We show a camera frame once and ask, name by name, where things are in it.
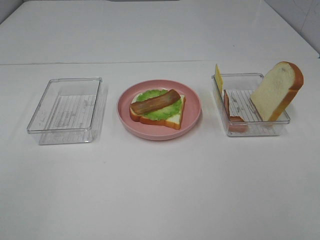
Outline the yellow cheese slice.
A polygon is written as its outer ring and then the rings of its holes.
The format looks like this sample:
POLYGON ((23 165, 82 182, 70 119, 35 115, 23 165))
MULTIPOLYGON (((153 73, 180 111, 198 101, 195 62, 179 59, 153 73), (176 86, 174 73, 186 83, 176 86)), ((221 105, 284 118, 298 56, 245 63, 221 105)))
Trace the yellow cheese slice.
POLYGON ((222 100, 222 102, 224 101, 224 94, 223 94, 223 77, 221 76, 221 73, 220 73, 220 70, 219 70, 219 67, 217 64, 215 64, 215 82, 217 84, 217 87, 218 87, 218 90, 219 90, 219 93, 220 93, 220 98, 222 100))

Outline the brown bacon strip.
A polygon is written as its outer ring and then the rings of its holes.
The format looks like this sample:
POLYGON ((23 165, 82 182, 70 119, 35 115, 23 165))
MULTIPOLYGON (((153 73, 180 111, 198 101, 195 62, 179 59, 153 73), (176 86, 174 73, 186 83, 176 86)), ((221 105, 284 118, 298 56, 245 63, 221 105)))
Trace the brown bacon strip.
POLYGON ((174 89, 152 89, 140 93, 130 104, 130 109, 137 115, 143 115, 162 110, 180 100, 180 94, 174 89))

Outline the bread slice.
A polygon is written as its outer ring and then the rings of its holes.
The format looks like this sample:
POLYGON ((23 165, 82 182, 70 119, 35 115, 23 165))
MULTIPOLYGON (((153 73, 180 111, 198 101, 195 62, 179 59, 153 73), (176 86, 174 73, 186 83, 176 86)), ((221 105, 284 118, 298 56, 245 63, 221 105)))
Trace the bread slice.
POLYGON ((276 121, 304 84, 297 65, 277 63, 263 78, 250 99, 265 122, 276 121))
MULTIPOLYGON (((131 103, 133 104, 135 102, 143 102, 148 99, 164 95, 167 92, 167 89, 147 90, 145 92, 137 94, 132 99, 131 103)), ((136 114, 130 107, 129 115, 130 118, 135 122, 140 122, 146 125, 165 126, 175 130, 179 130, 182 124, 185 102, 185 95, 180 94, 180 99, 173 104, 149 113, 143 113, 142 115, 136 114)))

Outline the clear left plastic tray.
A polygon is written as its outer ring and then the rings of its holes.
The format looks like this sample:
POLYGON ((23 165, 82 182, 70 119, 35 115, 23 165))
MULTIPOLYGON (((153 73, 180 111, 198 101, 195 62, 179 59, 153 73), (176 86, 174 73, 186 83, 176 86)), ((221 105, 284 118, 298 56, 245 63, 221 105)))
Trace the clear left plastic tray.
POLYGON ((27 126, 39 145, 98 139, 106 95, 100 77, 51 79, 27 126))

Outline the green lettuce leaf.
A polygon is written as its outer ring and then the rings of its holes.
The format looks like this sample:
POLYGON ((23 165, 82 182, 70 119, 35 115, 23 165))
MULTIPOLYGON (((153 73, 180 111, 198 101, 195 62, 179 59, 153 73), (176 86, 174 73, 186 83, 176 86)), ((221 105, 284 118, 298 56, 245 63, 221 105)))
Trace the green lettuce leaf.
MULTIPOLYGON (((133 99, 132 103, 135 102, 143 102, 145 100, 158 97, 160 95, 168 92, 167 89, 151 89, 140 94, 137 94, 133 99)), ((168 120, 171 122, 179 123, 181 121, 181 116, 185 103, 185 96, 183 94, 180 95, 180 99, 174 102, 171 105, 168 105, 164 108, 154 110, 151 112, 146 112, 141 114, 142 117, 150 119, 152 121, 160 121, 160 120, 168 120)))

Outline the pink bacon strip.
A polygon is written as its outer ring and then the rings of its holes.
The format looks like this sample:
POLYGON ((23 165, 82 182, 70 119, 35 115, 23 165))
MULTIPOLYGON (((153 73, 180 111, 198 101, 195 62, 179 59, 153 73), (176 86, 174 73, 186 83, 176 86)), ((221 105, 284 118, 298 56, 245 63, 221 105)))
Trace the pink bacon strip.
POLYGON ((227 94, 227 91, 223 91, 223 101, 224 101, 224 107, 227 113, 228 118, 228 129, 230 132, 236 132, 236 133, 244 133, 247 131, 248 126, 245 124, 239 124, 244 123, 245 121, 240 116, 232 116, 230 114, 230 102, 229 97, 227 94))

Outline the clear right plastic tray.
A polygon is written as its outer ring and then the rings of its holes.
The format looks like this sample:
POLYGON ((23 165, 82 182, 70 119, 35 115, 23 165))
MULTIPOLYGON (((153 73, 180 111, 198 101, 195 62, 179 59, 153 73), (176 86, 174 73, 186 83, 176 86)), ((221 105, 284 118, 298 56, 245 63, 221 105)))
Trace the clear right plastic tray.
POLYGON ((238 124, 247 125, 245 132, 231 132, 228 128, 228 116, 224 101, 218 90, 215 76, 213 80, 213 96, 223 123, 225 133, 229 137, 253 137, 253 136, 278 136, 283 128, 290 123, 290 117, 286 111, 276 121, 262 121, 258 111, 250 99, 250 95, 264 79, 261 73, 222 73, 223 90, 229 97, 229 111, 231 116, 239 116, 244 122, 238 124))

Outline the pink round plate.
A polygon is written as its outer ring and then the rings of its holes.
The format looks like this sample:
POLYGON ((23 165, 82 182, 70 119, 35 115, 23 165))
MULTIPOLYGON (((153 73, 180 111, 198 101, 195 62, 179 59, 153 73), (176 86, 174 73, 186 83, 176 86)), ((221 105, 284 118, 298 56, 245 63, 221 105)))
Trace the pink round plate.
POLYGON ((140 138, 154 141, 187 133, 199 120, 201 111, 200 98, 190 87, 164 79, 129 87, 117 103, 123 126, 140 138))

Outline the clear plastic tray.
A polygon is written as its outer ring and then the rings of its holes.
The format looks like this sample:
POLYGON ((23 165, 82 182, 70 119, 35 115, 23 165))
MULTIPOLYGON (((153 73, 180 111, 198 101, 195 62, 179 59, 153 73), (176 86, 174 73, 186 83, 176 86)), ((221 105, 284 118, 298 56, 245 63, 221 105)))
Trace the clear plastic tray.
POLYGON ((225 133, 229 137, 253 137, 253 136, 278 136, 283 128, 290 123, 290 117, 286 111, 276 121, 262 121, 258 111, 250 99, 250 95, 264 79, 261 73, 222 73, 223 90, 229 97, 229 111, 231 116, 239 116, 244 122, 238 124, 247 125, 245 132, 231 132, 228 128, 228 116, 224 101, 218 90, 215 76, 213 80, 213 96, 223 123, 225 133))
POLYGON ((51 79, 27 126, 39 145, 98 139, 106 95, 100 77, 51 79))

